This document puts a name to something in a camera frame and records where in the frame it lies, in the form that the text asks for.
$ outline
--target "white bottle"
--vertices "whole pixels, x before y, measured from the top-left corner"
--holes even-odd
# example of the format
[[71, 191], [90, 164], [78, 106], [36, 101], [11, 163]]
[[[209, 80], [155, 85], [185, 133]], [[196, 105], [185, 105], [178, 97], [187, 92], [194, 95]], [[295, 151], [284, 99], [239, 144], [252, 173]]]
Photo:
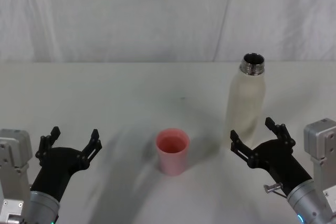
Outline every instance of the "white bottle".
[[235, 130], [241, 141], [251, 147], [265, 96], [263, 56], [246, 54], [241, 62], [230, 86], [226, 108], [224, 144], [227, 147], [231, 143], [231, 130]]

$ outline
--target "white curtain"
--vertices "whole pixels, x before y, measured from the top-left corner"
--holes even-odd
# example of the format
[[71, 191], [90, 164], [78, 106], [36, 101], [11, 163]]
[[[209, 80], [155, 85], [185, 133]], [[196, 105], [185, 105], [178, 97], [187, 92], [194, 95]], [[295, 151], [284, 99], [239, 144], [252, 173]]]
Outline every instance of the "white curtain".
[[0, 0], [0, 61], [333, 60], [336, 0]]

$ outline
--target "plastic cup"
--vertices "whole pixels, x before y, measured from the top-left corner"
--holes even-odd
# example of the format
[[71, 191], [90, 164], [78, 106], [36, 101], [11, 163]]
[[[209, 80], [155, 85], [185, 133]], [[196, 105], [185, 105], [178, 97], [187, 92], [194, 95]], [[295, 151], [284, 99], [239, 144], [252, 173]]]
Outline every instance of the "plastic cup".
[[170, 176], [183, 173], [187, 167], [188, 135], [180, 129], [166, 129], [156, 137], [161, 171]]

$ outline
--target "table surface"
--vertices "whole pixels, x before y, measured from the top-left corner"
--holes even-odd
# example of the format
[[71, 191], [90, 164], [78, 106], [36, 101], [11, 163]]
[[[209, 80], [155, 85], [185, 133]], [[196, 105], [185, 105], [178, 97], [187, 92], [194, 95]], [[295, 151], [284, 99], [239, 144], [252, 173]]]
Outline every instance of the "table surface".
[[[103, 149], [76, 173], [59, 224], [295, 224], [286, 200], [267, 195], [272, 178], [219, 148], [230, 81], [238, 63], [69, 63], [0, 65], [0, 126], [27, 130], [33, 152], [60, 127], [55, 146], [83, 149], [94, 128]], [[267, 62], [255, 144], [274, 138], [266, 116], [286, 123], [293, 155], [312, 175], [303, 128], [336, 119], [336, 63]], [[167, 127], [191, 138], [189, 168], [167, 177], [153, 139]], [[29, 162], [29, 181], [39, 171]]]

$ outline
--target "bottle neck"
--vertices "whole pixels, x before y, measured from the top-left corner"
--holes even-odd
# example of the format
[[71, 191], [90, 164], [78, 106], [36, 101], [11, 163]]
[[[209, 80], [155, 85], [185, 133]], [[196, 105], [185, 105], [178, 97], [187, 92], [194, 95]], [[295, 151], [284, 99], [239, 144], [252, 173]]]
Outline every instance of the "bottle neck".
[[246, 54], [241, 62], [240, 70], [249, 76], [258, 76], [265, 72], [265, 59], [260, 54]]

